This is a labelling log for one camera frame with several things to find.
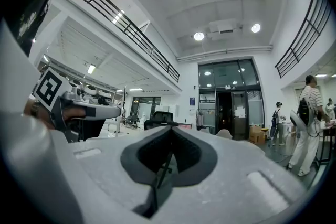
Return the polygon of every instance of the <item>striped shirt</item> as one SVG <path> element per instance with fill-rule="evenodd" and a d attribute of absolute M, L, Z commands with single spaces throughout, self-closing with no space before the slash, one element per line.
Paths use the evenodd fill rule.
<path fill-rule="evenodd" d="M 309 100 L 310 107 L 314 111 L 318 110 L 317 107 L 323 106 L 322 97 L 321 97 L 320 91 L 317 88 L 306 86 L 304 90 L 302 91 L 300 100 L 302 100 L 303 98 L 305 98 L 306 101 Z"/>

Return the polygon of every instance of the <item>blue sign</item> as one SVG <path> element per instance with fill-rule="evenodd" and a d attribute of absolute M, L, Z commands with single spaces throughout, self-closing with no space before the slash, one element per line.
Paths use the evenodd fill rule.
<path fill-rule="evenodd" d="M 190 97 L 190 105 L 195 105 L 196 98 L 195 97 Z"/>

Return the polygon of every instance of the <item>hair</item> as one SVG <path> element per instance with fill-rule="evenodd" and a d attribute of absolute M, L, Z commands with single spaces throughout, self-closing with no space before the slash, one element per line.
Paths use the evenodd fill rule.
<path fill-rule="evenodd" d="M 312 80 L 315 81 L 315 78 L 312 75 L 306 76 L 306 85 L 310 84 Z"/>

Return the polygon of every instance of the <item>ceiling light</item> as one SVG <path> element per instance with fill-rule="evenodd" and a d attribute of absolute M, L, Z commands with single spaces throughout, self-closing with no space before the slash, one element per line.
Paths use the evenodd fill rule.
<path fill-rule="evenodd" d="M 96 66 L 94 66 L 94 65 L 90 65 L 90 66 L 89 66 L 89 69 L 88 69 L 88 73 L 89 73 L 89 74 L 92 74 L 92 72 L 95 70 L 95 68 L 96 68 Z"/>
<path fill-rule="evenodd" d="M 201 41 L 203 38 L 204 38 L 204 34 L 201 33 L 201 32 L 198 32 L 194 35 L 194 38 L 197 40 L 197 41 Z"/>
<path fill-rule="evenodd" d="M 255 25 L 252 26 L 252 32 L 257 33 L 257 32 L 260 31 L 260 28 L 261 28 L 260 24 L 255 24 Z"/>

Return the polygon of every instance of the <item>balcony railing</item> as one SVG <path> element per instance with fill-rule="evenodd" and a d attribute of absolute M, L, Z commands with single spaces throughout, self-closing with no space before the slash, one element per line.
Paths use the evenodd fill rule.
<path fill-rule="evenodd" d="M 151 57 L 165 72 L 178 82 L 180 74 L 154 46 L 148 37 L 110 0 L 84 0 L 96 11 L 136 43 Z"/>
<path fill-rule="evenodd" d="M 328 0 L 310 0 L 303 23 L 280 61 L 275 65 L 280 77 L 286 75 L 306 55 L 321 35 L 331 14 Z"/>

